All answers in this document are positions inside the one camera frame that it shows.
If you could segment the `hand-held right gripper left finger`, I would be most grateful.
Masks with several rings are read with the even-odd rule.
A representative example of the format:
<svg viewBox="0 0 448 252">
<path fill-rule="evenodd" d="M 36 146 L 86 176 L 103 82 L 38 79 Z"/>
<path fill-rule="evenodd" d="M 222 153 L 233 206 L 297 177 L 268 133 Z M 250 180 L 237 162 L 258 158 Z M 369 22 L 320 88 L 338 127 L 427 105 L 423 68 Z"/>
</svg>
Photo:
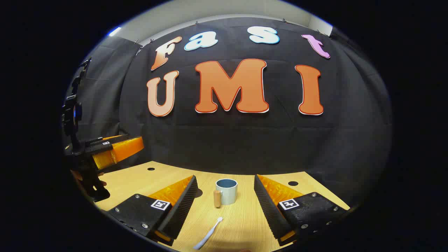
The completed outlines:
<svg viewBox="0 0 448 252">
<path fill-rule="evenodd" d="M 184 225 L 198 190 L 194 175 L 149 196 L 134 194 L 107 215 L 148 239 L 173 245 Z"/>
</svg>

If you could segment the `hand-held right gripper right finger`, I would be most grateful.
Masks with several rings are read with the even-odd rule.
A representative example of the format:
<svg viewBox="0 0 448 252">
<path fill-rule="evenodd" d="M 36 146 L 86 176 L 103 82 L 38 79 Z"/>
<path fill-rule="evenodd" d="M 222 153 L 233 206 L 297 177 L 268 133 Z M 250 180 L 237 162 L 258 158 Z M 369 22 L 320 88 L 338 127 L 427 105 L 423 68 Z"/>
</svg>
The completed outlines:
<svg viewBox="0 0 448 252">
<path fill-rule="evenodd" d="M 317 236 L 349 213 L 320 193 L 303 194 L 259 174 L 253 188 L 280 246 Z"/>
</svg>

